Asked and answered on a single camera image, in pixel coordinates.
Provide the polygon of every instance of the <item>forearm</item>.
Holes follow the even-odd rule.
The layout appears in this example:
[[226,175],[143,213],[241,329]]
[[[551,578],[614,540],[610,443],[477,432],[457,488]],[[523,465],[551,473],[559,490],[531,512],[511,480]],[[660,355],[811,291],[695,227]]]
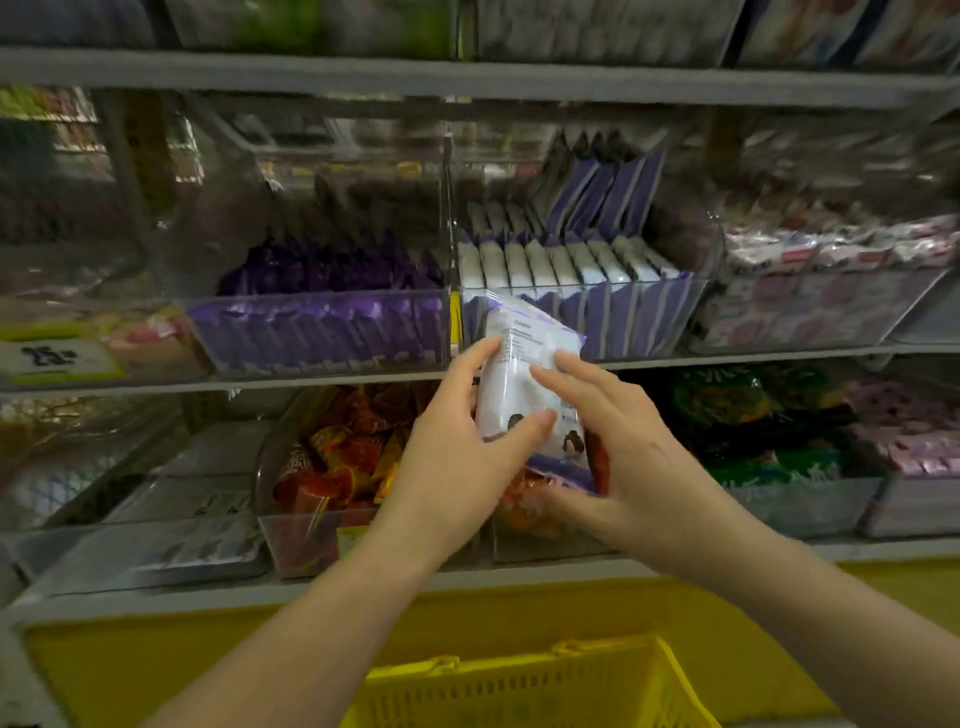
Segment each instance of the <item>forearm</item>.
[[145,728],[338,726],[429,573],[370,535]]
[[860,728],[960,725],[960,640],[770,531],[738,545],[718,594],[806,669]]

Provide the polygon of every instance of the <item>green snack bag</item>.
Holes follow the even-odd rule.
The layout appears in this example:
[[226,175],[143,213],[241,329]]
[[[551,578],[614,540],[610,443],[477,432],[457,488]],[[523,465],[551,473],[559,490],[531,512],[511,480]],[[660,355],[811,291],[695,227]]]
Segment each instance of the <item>green snack bag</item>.
[[852,378],[838,367],[773,364],[759,372],[764,388],[784,409],[816,411],[843,404]]
[[775,407],[750,367],[710,367],[677,373],[673,402],[702,425],[743,425],[769,415]]

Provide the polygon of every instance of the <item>yellow shopping basket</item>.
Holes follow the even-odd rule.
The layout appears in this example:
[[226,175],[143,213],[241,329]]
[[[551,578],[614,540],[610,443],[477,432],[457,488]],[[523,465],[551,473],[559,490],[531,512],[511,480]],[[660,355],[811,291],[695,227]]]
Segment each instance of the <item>yellow shopping basket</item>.
[[656,638],[374,669],[341,728],[720,728]]

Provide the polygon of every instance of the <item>left hand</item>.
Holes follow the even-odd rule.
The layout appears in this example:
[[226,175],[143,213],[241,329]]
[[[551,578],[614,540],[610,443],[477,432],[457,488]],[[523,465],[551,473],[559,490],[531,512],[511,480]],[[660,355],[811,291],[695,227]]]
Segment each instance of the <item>left hand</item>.
[[480,529],[557,419],[552,409],[537,412],[495,442],[483,441],[470,416],[470,388],[474,373],[499,348],[499,337],[488,337],[453,360],[414,424],[390,496],[364,539],[409,556],[425,573]]

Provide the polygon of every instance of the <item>right hand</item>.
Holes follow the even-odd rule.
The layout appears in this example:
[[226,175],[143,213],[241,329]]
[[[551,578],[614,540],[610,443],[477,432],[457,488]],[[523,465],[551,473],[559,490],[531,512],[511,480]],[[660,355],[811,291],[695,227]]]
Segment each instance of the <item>right hand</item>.
[[736,559],[772,531],[677,441],[641,387],[569,352],[557,352],[555,361],[559,371],[532,365],[530,373],[576,407],[603,440],[610,495],[546,486],[528,497],[653,570],[719,586],[714,582],[737,568]]

